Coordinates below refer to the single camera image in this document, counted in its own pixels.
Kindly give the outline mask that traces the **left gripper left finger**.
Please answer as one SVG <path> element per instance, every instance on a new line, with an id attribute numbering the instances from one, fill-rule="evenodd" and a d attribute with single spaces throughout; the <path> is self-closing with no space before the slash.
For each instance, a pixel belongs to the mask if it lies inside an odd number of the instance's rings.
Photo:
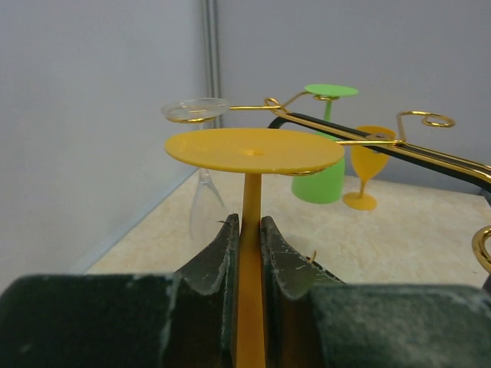
<path id="1" fill-rule="evenodd" d="M 173 273 L 35 274 L 1 295 L 3 367 L 232 367 L 239 217 Z"/>

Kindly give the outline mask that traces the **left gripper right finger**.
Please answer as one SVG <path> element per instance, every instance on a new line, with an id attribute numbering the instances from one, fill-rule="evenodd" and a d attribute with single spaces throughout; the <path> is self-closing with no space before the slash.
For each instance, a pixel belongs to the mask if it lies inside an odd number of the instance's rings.
<path id="1" fill-rule="evenodd" d="M 269 367 L 488 367 L 490 295 L 444 284 L 346 284 L 261 221 Z"/>

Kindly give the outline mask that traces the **clear wine glass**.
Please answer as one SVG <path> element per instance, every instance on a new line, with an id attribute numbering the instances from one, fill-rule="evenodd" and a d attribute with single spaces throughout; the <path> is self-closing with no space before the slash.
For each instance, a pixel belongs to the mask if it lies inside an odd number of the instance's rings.
<path id="1" fill-rule="evenodd" d="M 194 125 L 199 137 L 191 146 L 193 158 L 203 159 L 209 144 L 204 132 L 215 128 L 216 119 L 229 109 L 229 103 L 221 98 L 202 97 L 181 100 L 161 107 L 164 117 L 174 123 Z M 198 169 L 198 183 L 189 215 L 191 239 L 200 245 L 209 244 L 218 234 L 229 212 L 207 168 Z"/>

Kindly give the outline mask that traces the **green goblet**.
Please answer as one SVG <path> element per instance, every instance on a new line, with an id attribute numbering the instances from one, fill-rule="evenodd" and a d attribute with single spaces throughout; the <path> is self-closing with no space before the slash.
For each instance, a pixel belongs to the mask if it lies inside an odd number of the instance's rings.
<path id="1" fill-rule="evenodd" d="M 355 87 L 338 84 L 309 84 L 305 93 L 325 102 L 324 120 L 331 121 L 332 104 L 342 97 L 353 97 L 358 94 Z M 292 193 L 304 202 L 326 205 L 341 198 L 344 185 L 345 161 L 341 147 L 333 136 L 316 132 L 313 139 L 319 146 L 320 154 L 327 153 L 322 165 L 315 166 L 308 175 L 294 176 Z"/>

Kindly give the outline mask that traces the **orange goblet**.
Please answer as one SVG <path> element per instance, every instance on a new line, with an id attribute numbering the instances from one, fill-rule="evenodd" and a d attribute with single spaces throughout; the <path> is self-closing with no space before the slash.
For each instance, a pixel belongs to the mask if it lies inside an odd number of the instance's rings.
<path id="1" fill-rule="evenodd" d="M 358 126 L 357 130 L 369 134 L 372 140 L 393 140 L 396 133 L 382 126 Z M 349 192 L 343 196 L 343 202 L 353 209 L 369 211 L 377 207 L 377 200 L 366 193 L 366 184 L 373 179 L 386 165 L 389 156 L 363 146 L 351 148 L 351 164 L 361 181 L 358 192 Z"/>
<path id="2" fill-rule="evenodd" d="M 193 158 L 194 132 L 170 137 L 164 144 L 174 159 L 215 171 L 244 175 L 242 224 L 239 238 L 238 324 L 236 366 L 264 367 L 265 338 L 262 306 L 261 224 L 262 175 L 308 175 L 322 165 L 316 135 L 266 128 L 222 128 L 205 131 L 209 148 L 203 159 Z"/>

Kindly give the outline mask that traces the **gold wine glass rack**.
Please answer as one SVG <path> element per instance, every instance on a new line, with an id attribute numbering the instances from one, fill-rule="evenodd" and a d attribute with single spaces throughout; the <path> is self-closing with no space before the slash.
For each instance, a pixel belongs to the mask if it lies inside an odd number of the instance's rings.
<path id="1" fill-rule="evenodd" d="M 490 200 L 490 166 L 469 159 L 460 158 L 407 142 L 403 125 L 405 116 L 419 116 L 425 126 L 435 128 L 451 128 L 456 125 L 454 119 L 438 113 L 409 110 L 397 114 L 397 134 L 394 138 L 377 128 L 373 133 L 365 133 L 359 129 L 349 128 L 328 120 L 321 120 L 302 113 L 293 113 L 287 106 L 304 96 L 304 92 L 296 94 L 284 103 L 267 97 L 262 105 L 233 106 L 227 100 L 205 97 L 170 103 L 161 108 L 162 115 L 174 123 L 205 123 L 214 120 L 230 110 L 269 110 L 277 117 L 269 125 L 278 129 L 285 123 L 294 123 L 320 133 L 327 133 L 338 138 L 338 142 L 346 145 L 367 146 L 377 153 L 384 153 L 414 165 L 430 169 L 434 172 L 469 182 L 482 189 L 486 200 Z"/>

